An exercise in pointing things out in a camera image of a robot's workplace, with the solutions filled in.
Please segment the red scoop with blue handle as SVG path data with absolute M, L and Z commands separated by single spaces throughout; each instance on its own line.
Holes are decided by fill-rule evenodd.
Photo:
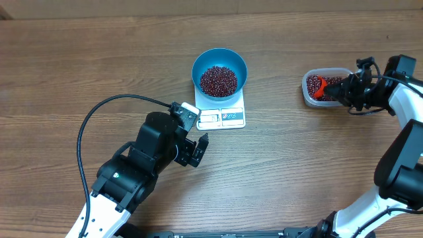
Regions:
M 324 95 L 324 89 L 327 86 L 327 82 L 326 80 L 321 77 L 318 76 L 317 79 L 321 82 L 321 86 L 319 87 L 319 89 L 313 94 L 313 96 L 317 99 L 317 98 L 321 98 Z

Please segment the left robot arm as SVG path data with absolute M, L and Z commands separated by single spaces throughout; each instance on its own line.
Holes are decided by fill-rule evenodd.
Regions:
M 151 112 L 135 141 L 129 141 L 103 164 L 68 237 L 112 237 L 152 193 L 159 174 L 171 163 L 197 167 L 208 135 L 187 139 L 198 109 Z

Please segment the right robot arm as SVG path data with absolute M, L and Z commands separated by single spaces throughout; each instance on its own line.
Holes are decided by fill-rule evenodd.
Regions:
M 375 229 L 401 214 L 422 214 L 422 82 L 413 76 L 416 59 L 389 58 L 384 72 L 373 57 L 357 59 L 358 72 L 318 90 L 351 115 L 386 110 L 398 118 L 399 135 L 378 162 L 373 187 L 353 204 L 332 212 L 302 237 L 375 237 Z

